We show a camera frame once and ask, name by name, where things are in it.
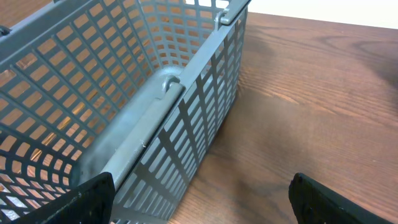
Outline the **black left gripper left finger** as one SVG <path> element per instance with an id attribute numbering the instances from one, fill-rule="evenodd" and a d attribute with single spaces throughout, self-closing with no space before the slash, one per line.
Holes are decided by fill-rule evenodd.
<path id="1" fill-rule="evenodd" d="M 103 172 L 13 223 L 109 223 L 114 197 L 113 176 L 109 172 Z"/>

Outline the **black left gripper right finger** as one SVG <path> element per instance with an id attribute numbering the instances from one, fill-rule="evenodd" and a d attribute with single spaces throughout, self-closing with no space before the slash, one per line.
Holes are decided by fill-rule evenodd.
<path id="1" fill-rule="evenodd" d="M 290 182 L 289 201 L 300 224 L 391 224 L 303 173 Z"/>

